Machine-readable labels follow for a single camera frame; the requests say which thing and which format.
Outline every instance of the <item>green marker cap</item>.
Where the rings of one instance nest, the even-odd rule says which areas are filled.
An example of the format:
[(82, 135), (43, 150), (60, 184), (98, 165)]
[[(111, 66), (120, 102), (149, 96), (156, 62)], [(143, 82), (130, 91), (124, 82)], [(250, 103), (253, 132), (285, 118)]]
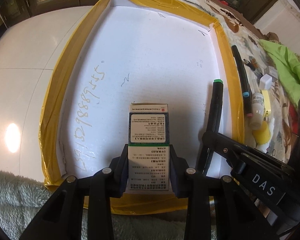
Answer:
[(220, 82), (223, 84), (223, 81), (221, 79), (215, 79), (213, 82)]

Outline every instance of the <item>white tile floor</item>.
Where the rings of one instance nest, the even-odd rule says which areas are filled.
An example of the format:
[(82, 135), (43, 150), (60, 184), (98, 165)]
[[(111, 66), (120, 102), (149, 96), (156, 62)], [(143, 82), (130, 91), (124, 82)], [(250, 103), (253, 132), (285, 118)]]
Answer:
[(39, 118), (52, 70), (90, 6), (27, 19), (0, 39), (0, 170), (44, 177)]

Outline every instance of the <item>screw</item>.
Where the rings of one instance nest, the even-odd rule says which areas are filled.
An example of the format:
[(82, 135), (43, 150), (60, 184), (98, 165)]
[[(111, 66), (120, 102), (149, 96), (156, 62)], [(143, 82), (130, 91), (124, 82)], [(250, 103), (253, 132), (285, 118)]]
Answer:
[(72, 182), (75, 181), (75, 179), (76, 179), (76, 177), (73, 176), (73, 175), (71, 175), (71, 176), (69, 176), (69, 177), (66, 178), (66, 181), (67, 181), (68, 183), (72, 183)]
[(103, 174), (109, 174), (109, 173), (111, 173), (111, 171), (112, 171), (111, 168), (103, 168), (102, 169)]
[(186, 169), (186, 173), (195, 174), (195, 169), (194, 168), (188, 168), (188, 169)]
[(223, 179), (223, 181), (226, 182), (226, 183), (229, 183), (229, 182), (232, 181), (232, 178), (231, 178), (230, 176), (227, 176), (227, 175), (223, 176), (222, 179)]

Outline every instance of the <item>white wall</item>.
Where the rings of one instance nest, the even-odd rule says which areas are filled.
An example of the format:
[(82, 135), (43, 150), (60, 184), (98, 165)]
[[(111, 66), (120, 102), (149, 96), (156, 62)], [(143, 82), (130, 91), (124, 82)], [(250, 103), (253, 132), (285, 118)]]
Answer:
[(254, 26), (263, 34), (276, 33), (282, 44), (300, 55), (300, 10), (293, 0), (278, 0)]

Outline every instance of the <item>yellow tape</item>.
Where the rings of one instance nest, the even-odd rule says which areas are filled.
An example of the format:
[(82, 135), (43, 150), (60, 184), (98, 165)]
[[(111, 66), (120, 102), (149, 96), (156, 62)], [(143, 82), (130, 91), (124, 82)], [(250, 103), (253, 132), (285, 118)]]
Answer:
[[(63, 181), (56, 156), (56, 142), (60, 110), (66, 87), (82, 46), (109, 1), (99, 0), (78, 25), (63, 49), (48, 85), (41, 112), (39, 143), (42, 152), (42, 170), (45, 176), (45, 185), (52, 190)], [(218, 20), (178, 0), (130, 1), (139, 6), (151, 7), (187, 18), (207, 27), (213, 24), (217, 34), (229, 89), (232, 137), (239, 142), (243, 142), (243, 103), (240, 96), (240, 82), (229, 43)], [(187, 199), (177, 199), (174, 195), (123, 194), (122, 198), (112, 198), (110, 202), (111, 211), (115, 214), (141, 215), (187, 208)]]

